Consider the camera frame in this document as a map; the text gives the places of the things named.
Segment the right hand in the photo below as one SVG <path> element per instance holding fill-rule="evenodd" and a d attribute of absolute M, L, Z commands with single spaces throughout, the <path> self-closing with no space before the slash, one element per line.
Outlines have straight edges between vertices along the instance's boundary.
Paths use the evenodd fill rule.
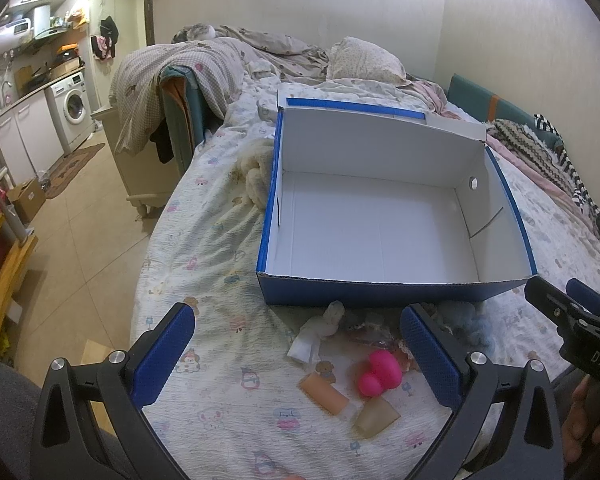
<path fill-rule="evenodd" d="M 588 431 L 588 412 L 585 400 L 590 390 L 591 376 L 585 375 L 573 390 L 571 408 L 562 423 L 562 454 L 567 465 L 575 463 L 583 453 L 583 445 L 590 440 L 592 445 L 600 444 L 600 424 Z"/>

